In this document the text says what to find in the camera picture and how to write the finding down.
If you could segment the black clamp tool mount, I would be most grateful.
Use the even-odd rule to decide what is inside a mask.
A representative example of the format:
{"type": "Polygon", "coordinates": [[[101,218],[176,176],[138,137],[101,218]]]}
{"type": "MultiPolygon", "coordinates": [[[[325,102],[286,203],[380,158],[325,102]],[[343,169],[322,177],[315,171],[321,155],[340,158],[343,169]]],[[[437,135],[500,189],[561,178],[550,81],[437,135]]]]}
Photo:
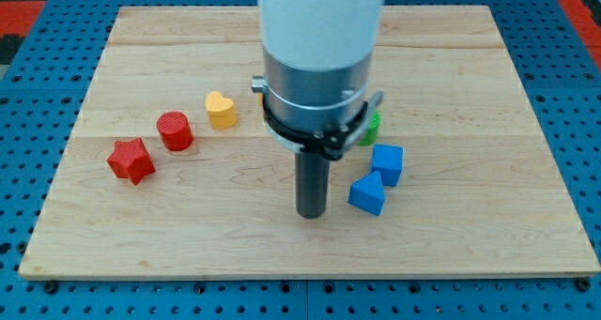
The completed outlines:
{"type": "Polygon", "coordinates": [[[340,160],[359,144],[384,97],[377,91],[364,100],[361,90],[340,103],[303,106],[278,97],[262,76],[253,77],[251,88],[261,96],[268,132],[279,144],[297,154],[316,153],[331,161],[340,160]]]}

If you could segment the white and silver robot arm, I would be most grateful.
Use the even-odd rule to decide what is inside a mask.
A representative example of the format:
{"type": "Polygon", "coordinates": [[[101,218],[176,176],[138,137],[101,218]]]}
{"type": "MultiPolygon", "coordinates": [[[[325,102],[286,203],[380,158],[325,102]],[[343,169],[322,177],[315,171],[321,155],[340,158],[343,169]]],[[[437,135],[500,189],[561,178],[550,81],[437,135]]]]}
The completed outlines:
{"type": "Polygon", "coordinates": [[[383,94],[368,97],[384,0],[257,0],[264,73],[252,79],[274,139],[295,154],[305,219],[328,200],[330,164],[366,134],[383,94]]]}

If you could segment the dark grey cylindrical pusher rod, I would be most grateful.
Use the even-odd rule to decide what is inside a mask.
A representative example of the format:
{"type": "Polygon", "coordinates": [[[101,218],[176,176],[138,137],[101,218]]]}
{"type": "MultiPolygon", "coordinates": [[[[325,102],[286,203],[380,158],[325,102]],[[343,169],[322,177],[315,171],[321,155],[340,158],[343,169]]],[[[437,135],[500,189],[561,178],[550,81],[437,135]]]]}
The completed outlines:
{"type": "Polygon", "coordinates": [[[330,162],[316,153],[295,155],[296,210],[305,219],[316,219],[326,210],[330,162]]]}

